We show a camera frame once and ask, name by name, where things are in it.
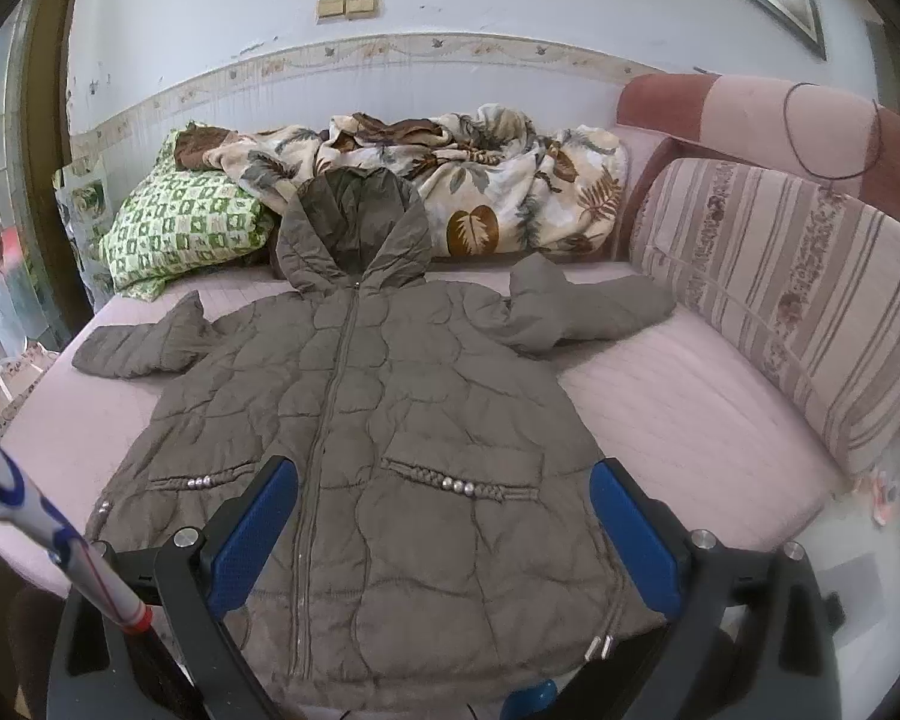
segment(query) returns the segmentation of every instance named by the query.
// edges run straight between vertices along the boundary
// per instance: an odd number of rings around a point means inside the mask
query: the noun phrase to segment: yellowed switch plate
[[[342,16],[344,12],[346,12],[346,0],[317,1],[318,19],[333,19]]]
[[[369,19],[377,15],[379,0],[346,0],[346,18]]]

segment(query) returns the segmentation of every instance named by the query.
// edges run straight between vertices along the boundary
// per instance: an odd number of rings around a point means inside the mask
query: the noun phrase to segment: blue gripper pad
[[[590,502],[643,602],[667,619],[677,617],[677,562],[606,463],[593,466]]]
[[[218,620],[247,603],[276,539],[290,519],[297,489],[296,466],[284,461],[218,552],[207,597],[207,608]]]
[[[506,696],[504,706],[500,709],[500,720],[523,720],[535,712],[543,712],[554,701],[557,701],[557,683],[553,680],[517,690]]]

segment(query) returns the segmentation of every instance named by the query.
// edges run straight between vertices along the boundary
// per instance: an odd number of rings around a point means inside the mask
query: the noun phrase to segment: wallpaper border
[[[362,35],[290,47],[195,76],[133,105],[87,132],[71,134],[73,158],[89,156],[134,136],[154,114],[170,117],[217,98],[309,74],[385,67],[408,61],[508,65],[626,84],[659,69],[564,43],[471,32]]]

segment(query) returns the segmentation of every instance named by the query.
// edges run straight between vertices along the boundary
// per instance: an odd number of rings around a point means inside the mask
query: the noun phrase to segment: leaf print blanket
[[[418,188],[437,257],[597,250],[613,229],[628,166],[610,132],[543,134],[525,114],[496,104],[475,116],[396,124],[335,116],[322,133],[299,125],[254,134],[192,127],[176,157],[181,168],[224,170],[279,214],[332,167],[387,167]]]

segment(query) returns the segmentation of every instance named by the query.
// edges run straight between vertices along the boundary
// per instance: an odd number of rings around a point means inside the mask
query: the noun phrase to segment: bed
[[[631,274],[626,263],[563,266],[578,283]],[[443,266],[429,278],[506,293],[506,266]],[[167,378],[85,376],[74,351],[100,325],[156,322],[189,290],[209,319],[290,289],[268,269],[225,269],[173,282],[158,300],[113,298],[63,352],[26,401],[2,445],[82,528],[103,485],[149,421]],[[621,343],[567,346],[550,355],[562,386],[607,456],[619,458],[651,497],[687,528],[727,545],[764,548],[797,533],[844,484],[806,420],[700,317],[682,307]],[[59,595],[68,581],[46,554],[0,525],[0,554],[26,579]]]

